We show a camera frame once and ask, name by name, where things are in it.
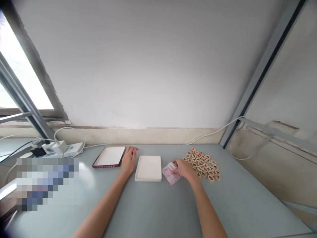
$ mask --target window frame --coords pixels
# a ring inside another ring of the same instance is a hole
[[[6,1],[1,10],[7,18],[9,25],[11,26],[16,38],[18,39],[27,59],[29,60],[36,76],[38,77],[46,95],[48,96],[54,110],[51,109],[39,109],[39,112],[45,119],[54,119],[66,121],[68,120],[67,114],[64,111],[62,104],[60,103],[52,81],[46,72],[44,64],[40,59],[40,55],[36,50],[33,42],[28,36],[24,25],[12,3],[12,1]],[[20,113],[19,108],[3,108],[0,107],[0,116],[11,116]]]

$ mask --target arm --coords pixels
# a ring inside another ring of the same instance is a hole
[[[122,188],[134,170],[137,150],[138,148],[130,146],[126,149],[122,158],[120,174],[72,238],[99,238],[102,236],[117,204]]]
[[[175,159],[173,163],[177,163],[178,169],[173,170],[173,174],[179,174],[186,178],[190,183],[196,200],[202,236],[225,238],[227,234],[213,208],[211,202],[202,186],[200,178],[192,169],[191,165],[181,159]]]

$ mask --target plug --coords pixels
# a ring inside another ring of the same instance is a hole
[[[59,144],[58,143],[54,144],[52,146],[52,149],[54,150],[56,154],[63,154],[68,149],[68,147],[66,142],[62,140],[62,141],[59,141]]]

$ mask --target hand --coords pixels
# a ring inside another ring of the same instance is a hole
[[[125,154],[122,158],[122,165],[121,165],[121,173],[129,177],[135,166],[135,158],[136,158],[136,151],[139,150],[136,147],[129,146],[125,150]]]
[[[172,174],[179,174],[180,176],[186,178],[189,183],[200,182],[198,175],[193,170],[189,162],[182,159],[174,159],[173,163],[175,162],[178,169],[173,170]]]

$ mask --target power strip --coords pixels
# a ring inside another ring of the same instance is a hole
[[[67,146],[68,149],[64,153],[64,158],[72,157],[76,155],[82,149],[82,146],[83,146],[82,142],[68,145]],[[60,158],[60,157],[62,157],[61,154],[51,153],[51,154],[42,155],[36,158]]]

